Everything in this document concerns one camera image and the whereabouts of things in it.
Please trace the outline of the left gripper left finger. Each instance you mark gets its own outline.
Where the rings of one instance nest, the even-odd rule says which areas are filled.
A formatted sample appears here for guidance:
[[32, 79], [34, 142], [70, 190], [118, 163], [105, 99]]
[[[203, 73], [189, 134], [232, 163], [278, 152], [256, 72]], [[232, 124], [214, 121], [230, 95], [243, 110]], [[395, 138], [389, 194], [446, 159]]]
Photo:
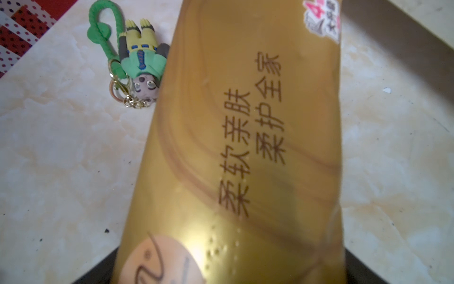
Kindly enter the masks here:
[[113, 250], [91, 270], [76, 279], [73, 284], [109, 284], [112, 279], [118, 249], [117, 247]]

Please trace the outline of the gold tissue pack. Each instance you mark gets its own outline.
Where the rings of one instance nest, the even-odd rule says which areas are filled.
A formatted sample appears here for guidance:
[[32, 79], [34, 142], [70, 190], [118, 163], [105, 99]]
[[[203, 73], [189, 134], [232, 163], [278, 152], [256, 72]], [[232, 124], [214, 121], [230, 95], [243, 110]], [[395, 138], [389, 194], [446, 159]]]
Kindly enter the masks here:
[[344, 284], [340, 1], [183, 1], [114, 284]]

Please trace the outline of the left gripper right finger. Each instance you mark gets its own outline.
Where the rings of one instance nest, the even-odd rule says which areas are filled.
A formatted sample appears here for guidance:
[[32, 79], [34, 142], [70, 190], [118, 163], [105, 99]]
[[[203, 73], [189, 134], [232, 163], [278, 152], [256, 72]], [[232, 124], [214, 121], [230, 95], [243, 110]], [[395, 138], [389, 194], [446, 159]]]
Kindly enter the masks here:
[[348, 249], [345, 249], [347, 284], [388, 284]]

